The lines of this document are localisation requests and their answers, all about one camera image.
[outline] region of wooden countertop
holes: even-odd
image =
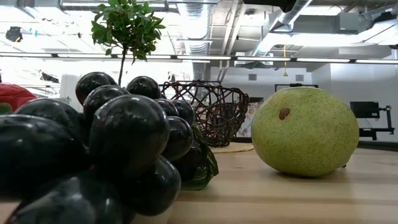
[[[216,157],[220,174],[181,192],[169,224],[398,224],[398,152],[357,149],[322,179],[284,176],[254,151]],[[0,206],[0,223],[16,205]]]

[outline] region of ceiling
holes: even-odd
[[[64,0],[64,3],[89,2],[83,0]],[[353,11],[370,11],[379,7],[388,6],[396,1],[367,0],[365,1],[338,1],[338,0],[314,0],[302,15],[328,15],[335,16],[348,6],[353,7]],[[234,1],[220,1],[211,7],[210,54],[221,54],[225,35],[229,32],[228,43],[233,38],[233,32],[239,27],[236,41],[231,48],[231,53],[248,52],[261,40],[261,30],[266,14],[270,14],[278,9],[272,6],[247,6],[246,13],[241,17],[238,26],[239,8],[234,18],[230,18],[231,8]],[[1,5],[0,3],[0,48],[1,52],[54,52],[54,53],[86,53],[102,54],[104,48],[93,45],[91,39],[91,20],[94,14],[90,11],[61,11],[57,7],[35,7],[24,8],[22,10],[12,5]],[[157,44],[154,54],[184,54],[184,33],[183,20],[181,16],[173,12],[156,12],[156,16],[164,17],[164,25],[167,27],[163,32],[162,40]],[[231,30],[228,30],[228,21],[234,19]],[[10,42],[5,38],[6,31],[10,26],[20,26],[23,29],[23,41],[19,43]],[[270,53],[275,56],[286,57],[344,57],[344,47],[311,47],[302,45],[286,45],[273,47]],[[361,53],[357,57],[364,58],[383,58],[389,52],[388,46],[371,45],[360,47]]]

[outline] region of red object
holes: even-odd
[[[36,99],[36,96],[23,87],[0,83],[0,102],[9,103],[12,111],[15,111],[29,100],[34,99]]]

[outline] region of potted plant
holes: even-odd
[[[136,0],[108,0],[109,6],[100,4],[91,22],[94,44],[107,46],[105,55],[111,55],[115,47],[122,49],[122,62],[118,84],[121,84],[123,64],[128,52],[132,53],[132,64],[147,60],[147,54],[156,50],[164,29],[163,19],[154,16],[148,2],[137,4]]]

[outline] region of silver duct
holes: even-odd
[[[300,15],[301,11],[305,9],[312,0],[297,0],[291,11],[281,13],[279,17],[270,18],[265,30],[263,29],[264,38],[256,45],[256,48],[251,52],[251,56],[263,57],[268,54],[274,43],[267,38],[268,32],[276,27],[292,24]]]
[[[205,41],[209,34],[210,7],[211,4],[187,3],[177,4],[178,11],[185,21],[183,35],[188,40],[185,42],[185,50],[189,55],[208,55],[210,44]],[[207,63],[192,63],[194,80],[209,80]]]

